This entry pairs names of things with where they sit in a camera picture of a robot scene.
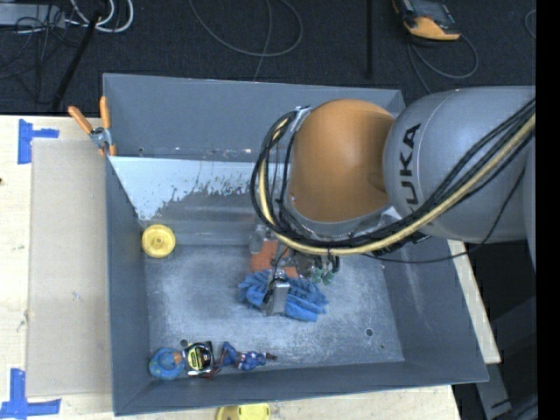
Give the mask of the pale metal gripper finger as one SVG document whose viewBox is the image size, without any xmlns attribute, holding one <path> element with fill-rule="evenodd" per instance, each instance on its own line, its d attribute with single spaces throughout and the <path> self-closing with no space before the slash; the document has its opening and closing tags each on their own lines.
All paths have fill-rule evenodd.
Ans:
<svg viewBox="0 0 560 420">
<path fill-rule="evenodd" d="M 266 287 L 266 291 L 264 293 L 264 297 L 261 303 L 261 310 L 262 311 L 272 311 L 274 308 L 274 291 L 275 291 L 275 279 L 272 278 Z"/>
<path fill-rule="evenodd" d="M 287 280 L 277 279 L 273 283 L 273 313 L 285 313 L 287 297 L 291 284 Z"/>
</svg>

